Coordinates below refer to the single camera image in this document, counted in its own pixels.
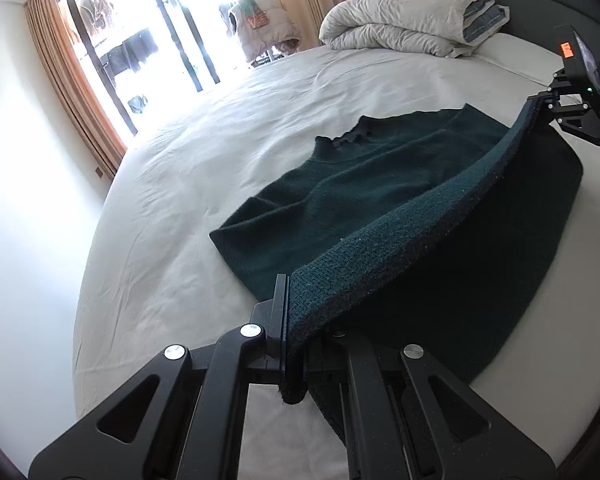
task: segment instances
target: device screen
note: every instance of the device screen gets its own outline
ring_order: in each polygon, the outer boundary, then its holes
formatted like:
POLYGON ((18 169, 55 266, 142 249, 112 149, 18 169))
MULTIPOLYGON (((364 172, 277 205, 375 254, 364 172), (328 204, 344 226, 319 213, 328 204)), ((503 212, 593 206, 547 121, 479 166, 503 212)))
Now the device screen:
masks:
POLYGON ((589 50, 587 44, 582 41, 582 38, 575 31, 573 33, 578 41, 580 52, 582 53, 582 60, 587 69, 587 76, 589 76, 589 80, 595 87, 597 94, 600 96, 600 68, 598 67, 596 58, 593 57, 593 53, 589 50))

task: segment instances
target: metal pin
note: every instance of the metal pin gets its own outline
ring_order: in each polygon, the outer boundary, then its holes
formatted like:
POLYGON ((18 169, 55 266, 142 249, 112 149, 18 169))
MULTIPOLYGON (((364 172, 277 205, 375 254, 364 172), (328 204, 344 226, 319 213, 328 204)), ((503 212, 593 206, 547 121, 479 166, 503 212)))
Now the metal pin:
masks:
POLYGON ((420 359, 424 355, 424 350, 420 345, 407 345, 402 350, 409 359, 420 359))
POLYGON ((184 353, 184 346, 181 345, 167 346, 167 348, 164 350, 164 356, 171 361, 177 361, 184 355, 184 353))
POLYGON ((253 323, 247 323, 240 328, 240 333, 245 337, 256 337, 260 332, 260 326, 253 323))

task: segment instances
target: blanket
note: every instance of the blanket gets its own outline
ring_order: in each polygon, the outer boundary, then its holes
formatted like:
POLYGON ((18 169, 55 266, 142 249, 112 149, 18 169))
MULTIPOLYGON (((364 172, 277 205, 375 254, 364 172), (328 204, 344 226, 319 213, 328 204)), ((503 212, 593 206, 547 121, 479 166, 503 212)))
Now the blanket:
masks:
POLYGON ((471 52, 509 21, 495 0, 346 0, 320 27, 334 50, 390 48, 455 57, 471 52))
MULTIPOLYGON (((470 106, 362 118, 210 236, 259 300, 290 274, 290 354, 337 319, 470 381, 536 293, 582 177, 551 127, 523 140, 532 108, 510 129, 470 106)), ((337 388, 310 391, 342 434, 337 388)))

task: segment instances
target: white bed sheet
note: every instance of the white bed sheet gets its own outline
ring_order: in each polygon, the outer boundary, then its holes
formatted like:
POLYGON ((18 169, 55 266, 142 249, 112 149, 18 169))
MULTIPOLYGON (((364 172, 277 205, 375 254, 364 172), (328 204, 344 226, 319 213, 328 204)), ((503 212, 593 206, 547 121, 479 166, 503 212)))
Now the white bed sheet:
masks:
MULTIPOLYGON (((339 136, 363 114, 465 103, 511 125, 526 97, 542 89, 531 79, 550 80, 560 62, 517 38, 497 37, 499 52, 524 46, 535 64, 505 70, 502 60, 489 61, 489 49, 480 59, 441 59, 321 47, 220 85, 168 129, 141 136, 112 184, 82 283, 77 415, 165 346, 210 344, 249 319, 254 298, 208 233, 307 159, 315 136, 339 136)), ((556 259, 509 340, 472 384, 556 463, 600 404, 600 148, 566 138, 584 177, 556 259)), ((240 477, 345 479, 346 451, 310 396, 286 406, 275 388, 252 386, 240 477)))

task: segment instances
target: sliding glass door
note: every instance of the sliding glass door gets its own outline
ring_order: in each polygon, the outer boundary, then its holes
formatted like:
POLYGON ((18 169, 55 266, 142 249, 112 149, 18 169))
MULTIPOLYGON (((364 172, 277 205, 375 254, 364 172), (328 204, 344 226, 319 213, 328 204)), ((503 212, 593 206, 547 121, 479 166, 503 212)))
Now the sliding glass door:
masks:
POLYGON ((245 68, 238 0, 59 0, 80 63, 121 134, 160 127, 245 68))

